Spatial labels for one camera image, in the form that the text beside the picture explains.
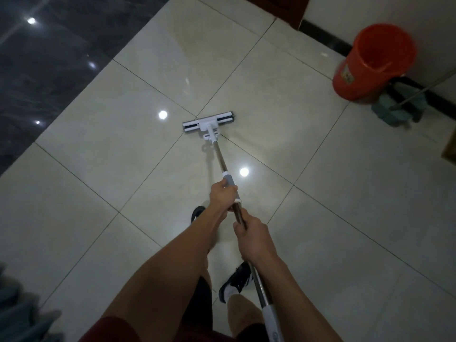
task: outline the shoe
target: shoe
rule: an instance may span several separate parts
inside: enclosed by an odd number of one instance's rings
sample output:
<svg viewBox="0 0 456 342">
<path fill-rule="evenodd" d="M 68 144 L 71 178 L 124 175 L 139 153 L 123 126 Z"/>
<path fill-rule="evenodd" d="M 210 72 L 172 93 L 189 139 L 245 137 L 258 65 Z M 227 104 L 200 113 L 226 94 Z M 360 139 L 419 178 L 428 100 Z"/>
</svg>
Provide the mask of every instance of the shoe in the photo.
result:
<svg viewBox="0 0 456 342">
<path fill-rule="evenodd" d="M 230 276 L 228 281 L 226 281 L 218 291 L 218 298 L 220 301 L 226 304 L 224 295 L 227 285 L 235 287 L 237 291 L 241 293 L 242 289 L 246 287 L 246 285 L 248 285 L 250 282 L 251 275 L 252 272 L 250 271 L 250 266 L 247 264 L 247 262 L 243 262 L 241 265 L 239 265 L 234 274 Z"/>
<path fill-rule="evenodd" d="M 195 210 L 193 210 L 193 213 L 191 214 L 191 223 L 193 223 L 195 218 L 197 218 L 199 215 L 201 215 L 201 213 L 204 210 L 206 210 L 205 207 L 202 207 L 202 206 L 196 207 Z"/>
</svg>

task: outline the person's left arm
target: person's left arm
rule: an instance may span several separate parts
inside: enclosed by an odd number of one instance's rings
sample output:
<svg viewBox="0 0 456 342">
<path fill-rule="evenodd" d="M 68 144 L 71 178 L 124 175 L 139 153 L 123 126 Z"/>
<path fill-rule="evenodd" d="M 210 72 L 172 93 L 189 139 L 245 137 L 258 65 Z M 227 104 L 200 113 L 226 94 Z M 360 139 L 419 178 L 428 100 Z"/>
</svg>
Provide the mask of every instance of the person's left arm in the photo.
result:
<svg viewBox="0 0 456 342">
<path fill-rule="evenodd" d="M 204 267 L 218 220 L 236 197 L 237 187 L 225 188 L 225 184 L 225 179 L 213 184 L 209 206 L 134 273 L 103 317 L 126 320 L 142 341 L 174 339 Z"/>
</svg>

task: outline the forearm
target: forearm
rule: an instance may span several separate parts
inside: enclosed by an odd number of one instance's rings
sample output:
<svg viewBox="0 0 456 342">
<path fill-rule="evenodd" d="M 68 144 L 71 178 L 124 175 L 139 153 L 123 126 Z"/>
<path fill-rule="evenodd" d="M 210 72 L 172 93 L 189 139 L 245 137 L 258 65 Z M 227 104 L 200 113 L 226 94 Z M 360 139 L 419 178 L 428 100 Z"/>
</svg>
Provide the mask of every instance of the forearm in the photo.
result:
<svg viewBox="0 0 456 342">
<path fill-rule="evenodd" d="M 286 341 L 341 341 L 278 256 L 259 264 L 258 271 L 271 293 Z"/>
<path fill-rule="evenodd" d="M 204 266 L 223 211 L 209 206 L 125 284 L 104 316 L 128 321 L 143 341 L 171 341 Z"/>
</svg>

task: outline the bucket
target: bucket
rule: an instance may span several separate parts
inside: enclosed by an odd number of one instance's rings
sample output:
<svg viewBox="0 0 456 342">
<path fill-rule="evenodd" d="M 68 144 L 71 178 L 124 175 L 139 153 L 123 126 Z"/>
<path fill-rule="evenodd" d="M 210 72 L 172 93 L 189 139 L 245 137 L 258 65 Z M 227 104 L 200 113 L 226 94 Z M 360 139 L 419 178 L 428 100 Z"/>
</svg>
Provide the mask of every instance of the bucket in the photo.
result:
<svg viewBox="0 0 456 342">
<path fill-rule="evenodd" d="M 332 85 L 340 97 L 349 101 L 365 98 L 383 90 L 391 78 L 405 74 L 415 57 L 413 39 L 398 26 L 368 26 L 356 36 Z"/>
</svg>

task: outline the sock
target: sock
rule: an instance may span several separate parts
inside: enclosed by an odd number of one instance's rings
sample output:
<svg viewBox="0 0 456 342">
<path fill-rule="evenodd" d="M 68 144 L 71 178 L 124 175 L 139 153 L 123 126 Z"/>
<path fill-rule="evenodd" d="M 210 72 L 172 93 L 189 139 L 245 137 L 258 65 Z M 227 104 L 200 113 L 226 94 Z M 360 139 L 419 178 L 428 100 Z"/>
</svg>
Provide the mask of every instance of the sock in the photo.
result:
<svg viewBox="0 0 456 342">
<path fill-rule="evenodd" d="M 228 300 L 230 299 L 231 295 L 239 294 L 238 289 L 233 287 L 232 285 L 227 285 L 225 290 L 223 291 L 223 298 L 225 302 L 228 304 Z"/>
</svg>

